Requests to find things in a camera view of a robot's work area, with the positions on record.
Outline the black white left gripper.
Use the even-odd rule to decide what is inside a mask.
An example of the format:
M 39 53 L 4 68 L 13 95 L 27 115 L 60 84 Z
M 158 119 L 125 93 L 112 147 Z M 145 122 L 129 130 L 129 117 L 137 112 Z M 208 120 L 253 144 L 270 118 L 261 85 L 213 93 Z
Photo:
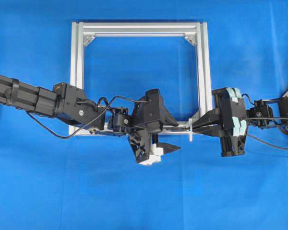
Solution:
M 163 155 L 181 149 L 180 146 L 158 141 L 158 134 L 163 131 L 163 126 L 179 126 L 165 106 L 162 106 L 162 117 L 132 115 L 129 120 L 128 142 L 136 163 L 145 166 L 159 163 Z

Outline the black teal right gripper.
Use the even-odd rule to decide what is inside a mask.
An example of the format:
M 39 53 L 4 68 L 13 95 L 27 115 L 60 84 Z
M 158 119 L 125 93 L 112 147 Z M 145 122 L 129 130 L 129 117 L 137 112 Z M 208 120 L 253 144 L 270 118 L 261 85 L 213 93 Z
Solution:
M 247 135 L 245 101 L 237 88 L 221 88 L 212 91 L 215 108 L 205 113 L 192 124 L 192 131 L 218 137 L 221 156 L 244 155 Z

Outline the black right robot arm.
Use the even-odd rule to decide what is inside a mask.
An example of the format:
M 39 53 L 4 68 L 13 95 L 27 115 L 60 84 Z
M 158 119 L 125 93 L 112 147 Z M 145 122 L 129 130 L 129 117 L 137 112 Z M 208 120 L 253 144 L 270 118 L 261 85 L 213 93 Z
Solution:
M 221 88 L 212 92 L 215 106 L 197 121 L 190 130 L 197 134 L 218 137 L 222 157 L 244 155 L 250 126 L 259 129 L 278 128 L 288 135 L 288 96 L 276 99 L 252 101 L 247 109 L 245 100 L 237 88 Z

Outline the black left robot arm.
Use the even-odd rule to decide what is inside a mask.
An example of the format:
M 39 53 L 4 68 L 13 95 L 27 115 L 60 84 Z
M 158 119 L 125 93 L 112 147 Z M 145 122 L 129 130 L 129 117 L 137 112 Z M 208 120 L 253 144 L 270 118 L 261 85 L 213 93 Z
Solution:
M 64 82 L 47 90 L 0 75 L 0 104 L 23 110 L 32 119 L 56 118 L 77 131 L 127 136 L 135 160 L 141 165 L 158 163 L 163 155 L 179 149 L 158 140 L 165 126 L 179 125 L 165 107 L 158 89 L 149 90 L 135 100 L 129 114 L 127 108 L 113 107 L 112 101 L 105 97 L 97 102 L 89 100 L 84 90 Z

